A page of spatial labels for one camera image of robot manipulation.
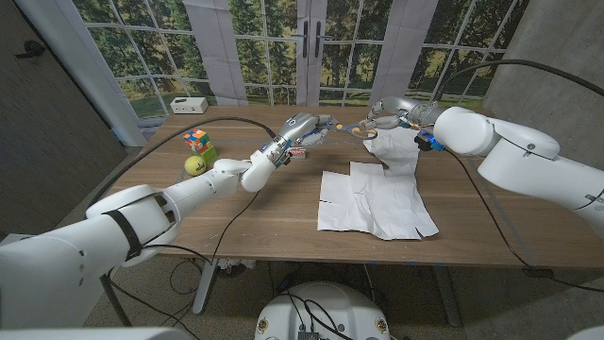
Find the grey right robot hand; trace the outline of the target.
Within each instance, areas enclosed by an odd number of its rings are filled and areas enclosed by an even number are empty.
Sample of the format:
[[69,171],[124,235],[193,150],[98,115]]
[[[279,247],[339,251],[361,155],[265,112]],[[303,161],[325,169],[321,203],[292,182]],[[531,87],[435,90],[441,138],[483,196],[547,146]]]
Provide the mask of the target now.
[[432,127],[445,111],[434,103],[408,97],[381,98],[360,122],[361,130]]

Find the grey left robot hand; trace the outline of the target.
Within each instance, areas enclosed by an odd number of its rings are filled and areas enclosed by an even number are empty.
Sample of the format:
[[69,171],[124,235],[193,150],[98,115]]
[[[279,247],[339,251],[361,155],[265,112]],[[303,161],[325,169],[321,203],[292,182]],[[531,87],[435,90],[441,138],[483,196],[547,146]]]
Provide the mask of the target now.
[[327,132],[338,121],[331,115],[300,112],[290,117],[262,153],[275,166],[288,164],[290,158],[301,157],[308,147],[323,142]]

